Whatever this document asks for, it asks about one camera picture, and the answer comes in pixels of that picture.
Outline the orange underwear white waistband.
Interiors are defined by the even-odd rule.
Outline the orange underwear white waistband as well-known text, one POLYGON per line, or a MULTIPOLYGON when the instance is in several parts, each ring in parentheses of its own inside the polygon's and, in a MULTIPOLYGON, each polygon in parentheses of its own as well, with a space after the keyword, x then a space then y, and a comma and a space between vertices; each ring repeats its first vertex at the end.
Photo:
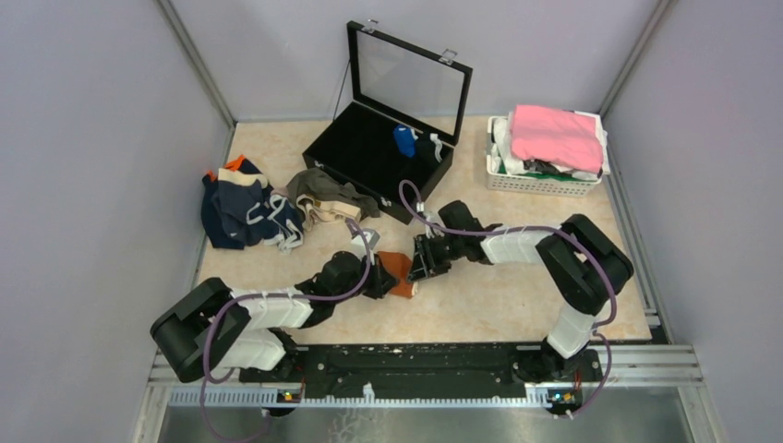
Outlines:
POLYGON ((404 253, 389 251, 379 251, 378 256, 384 269, 397 280, 387 294, 412 299, 418 291, 418 283, 407 280, 413 266, 412 259, 404 253))

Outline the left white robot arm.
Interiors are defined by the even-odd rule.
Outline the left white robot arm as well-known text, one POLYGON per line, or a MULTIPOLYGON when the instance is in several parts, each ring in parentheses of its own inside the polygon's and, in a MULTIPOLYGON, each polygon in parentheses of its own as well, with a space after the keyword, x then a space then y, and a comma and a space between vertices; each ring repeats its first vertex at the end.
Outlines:
POLYGON ((289 329, 313 328, 352 297, 380 299, 399 284, 382 258, 339 251, 311 278, 270 291, 210 277, 153 321, 150 336, 183 383, 215 381, 218 366, 257 369, 274 381, 295 372, 289 329))

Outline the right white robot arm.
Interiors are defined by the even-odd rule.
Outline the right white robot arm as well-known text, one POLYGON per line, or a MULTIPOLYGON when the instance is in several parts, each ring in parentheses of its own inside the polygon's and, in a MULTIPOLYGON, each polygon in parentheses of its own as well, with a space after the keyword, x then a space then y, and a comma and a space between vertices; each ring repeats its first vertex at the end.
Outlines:
POLYGON ((616 298, 634 274, 627 256, 583 214, 558 227, 509 227, 483 226, 461 200, 436 214, 417 203, 414 213, 426 231, 414 239, 406 277, 411 283, 446 274, 460 259, 486 266, 536 264, 548 271, 565 305, 531 365, 554 380, 578 369, 598 315, 604 308, 617 315, 616 298))

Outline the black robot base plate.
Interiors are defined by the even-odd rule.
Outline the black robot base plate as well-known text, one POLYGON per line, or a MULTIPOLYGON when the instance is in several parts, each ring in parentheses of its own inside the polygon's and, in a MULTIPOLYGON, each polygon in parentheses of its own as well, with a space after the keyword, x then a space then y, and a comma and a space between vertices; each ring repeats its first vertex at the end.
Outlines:
POLYGON ((602 377, 594 350, 564 360, 539 343, 477 342, 309 345, 271 371, 242 369, 238 379, 293 383, 309 400, 358 398, 366 385, 383 400, 478 400, 522 398, 534 383, 581 388, 602 377))

